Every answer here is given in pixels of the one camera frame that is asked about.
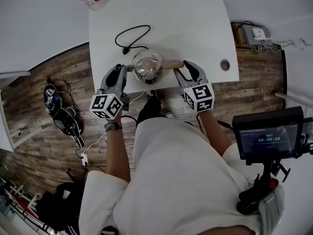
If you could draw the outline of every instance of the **digital timer display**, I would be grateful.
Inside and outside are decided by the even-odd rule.
[[[292,152],[295,149],[298,124],[265,129],[240,130],[244,153]]]

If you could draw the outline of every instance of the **bracelet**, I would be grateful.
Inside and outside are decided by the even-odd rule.
[[[121,123],[107,123],[107,124],[104,125],[104,128],[106,129],[106,132],[123,129]]]

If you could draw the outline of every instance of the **person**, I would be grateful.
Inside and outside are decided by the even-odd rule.
[[[81,205],[81,235],[104,228],[122,235],[258,235],[258,213],[236,210],[240,192],[253,186],[263,167],[246,166],[210,111],[200,112],[207,137],[196,127],[160,114],[156,92],[137,120],[135,173],[121,126],[108,120],[106,174],[88,174]]]

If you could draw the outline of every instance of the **stainless steel kettle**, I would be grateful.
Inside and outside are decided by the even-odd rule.
[[[168,60],[152,49],[140,51],[132,61],[136,76],[146,84],[156,83],[161,79],[163,69],[183,68],[181,60]]]

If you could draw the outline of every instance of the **hand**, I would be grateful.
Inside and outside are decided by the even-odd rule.
[[[121,123],[122,112],[122,109],[120,109],[116,117],[114,119],[109,119],[108,123]]]
[[[207,115],[212,115],[212,112],[210,110],[207,110],[207,111],[203,111],[203,112],[199,112],[198,113],[200,117],[205,117]]]

